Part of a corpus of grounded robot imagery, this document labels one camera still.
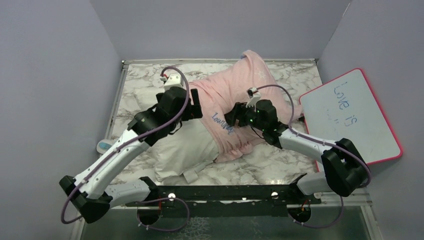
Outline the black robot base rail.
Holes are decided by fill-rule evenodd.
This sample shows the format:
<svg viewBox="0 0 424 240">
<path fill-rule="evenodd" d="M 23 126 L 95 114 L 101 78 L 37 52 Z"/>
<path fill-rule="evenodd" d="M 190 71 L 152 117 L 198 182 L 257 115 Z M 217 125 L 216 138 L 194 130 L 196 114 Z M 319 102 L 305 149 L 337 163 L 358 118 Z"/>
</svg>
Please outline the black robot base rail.
<svg viewBox="0 0 424 240">
<path fill-rule="evenodd" d="M 132 200 L 143 216 L 162 218 L 288 217 L 289 210 L 320 204 L 283 185 L 159 185 L 146 200 Z"/>
</svg>

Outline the white pillow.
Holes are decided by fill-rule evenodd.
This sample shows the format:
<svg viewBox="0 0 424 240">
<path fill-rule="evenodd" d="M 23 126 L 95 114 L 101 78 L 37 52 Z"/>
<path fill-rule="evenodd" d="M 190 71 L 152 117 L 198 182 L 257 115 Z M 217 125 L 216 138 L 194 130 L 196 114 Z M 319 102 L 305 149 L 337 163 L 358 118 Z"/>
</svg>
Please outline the white pillow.
<svg viewBox="0 0 424 240">
<path fill-rule="evenodd" d="M 181 129 L 158 140 L 148 151 L 154 160 L 154 178 L 165 185 L 193 184 L 219 155 L 200 119 L 183 121 Z"/>
</svg>

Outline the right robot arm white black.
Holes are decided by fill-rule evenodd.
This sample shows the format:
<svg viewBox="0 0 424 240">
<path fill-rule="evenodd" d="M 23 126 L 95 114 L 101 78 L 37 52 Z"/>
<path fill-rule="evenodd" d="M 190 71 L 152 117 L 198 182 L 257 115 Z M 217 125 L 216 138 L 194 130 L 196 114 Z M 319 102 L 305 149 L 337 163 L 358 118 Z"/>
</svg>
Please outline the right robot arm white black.
<svg viewBox="0 0 424 240">
<path fill-rule="evenodd" d="M 371 180 L 370 169 L 349 139 L 327 141 L 294 133 L 288 125 L 279 121 L 277 109 L 270 100 L 259 100 L 255 107 L 237 102 L 224 117 L 232 127 L 248 126 L 261 131 L 269 145 L 295 151 L 321 162 L 324 168 L 322 172 L 302 175 L 291 183 L 288 196 L 296 204 L 319 192 L 334 192 L 348 197 Z"/>
</svg>

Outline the Elsa print pink-lined pillowcase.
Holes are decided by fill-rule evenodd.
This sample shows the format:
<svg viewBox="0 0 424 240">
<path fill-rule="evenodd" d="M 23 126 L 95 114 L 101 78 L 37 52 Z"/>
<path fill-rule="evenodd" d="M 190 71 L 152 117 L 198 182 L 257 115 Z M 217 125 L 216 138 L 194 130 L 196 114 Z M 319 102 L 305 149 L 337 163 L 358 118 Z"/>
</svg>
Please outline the Elsa print pink-lined pillowcase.
<svg viewBox="0 0 424 240">
<path fill-rule="evenodd" d="M 244 51 L 229 68 L 189 83 L 198 92 L 203 114 L 200 121 L 218 147 L 216 162 L 235 160 L 264 142 L 257 132 L 269 130 L 273 119 L 265 119 L 265 113 L 246 106 L 250 88 L 258 89 L 260 102 L 271 102 L 271 112 L 278 121 L 287 124 L 291 115 L 296 119 L 301 115 L 302 107 L 291 107 L 276 84 L 264 60 L 252 50 Z"/>
</svg>

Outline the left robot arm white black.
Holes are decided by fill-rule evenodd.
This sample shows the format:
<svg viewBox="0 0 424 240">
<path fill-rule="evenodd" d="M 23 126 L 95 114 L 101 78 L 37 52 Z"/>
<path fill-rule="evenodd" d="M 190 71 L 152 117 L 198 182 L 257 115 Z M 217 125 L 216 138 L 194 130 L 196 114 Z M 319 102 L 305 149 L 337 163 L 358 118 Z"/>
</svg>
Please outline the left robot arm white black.
<svg viewBox="0 0 424 240">
<path fill-rule="evenodd" d="M 173 86 L 156 94 L 157 103 L 138 112 L 128 123 L 116 142 L 90 167 L 76 176 L 65 175 L 59 185 L 67 199 L 62 208 L 61 221 L 69 203 L 79 212 L 78 220 L 87 224 L 101 219 L 109 209 L 126 203 L 141 201 L 152 205 L 157 200 L 157 186 L 148 177 L 112 186 L 112 180 L 136 157 L 158 140 L 175 133 L 184 121 L 202 118 L 199 93 Z"/>
</svg>

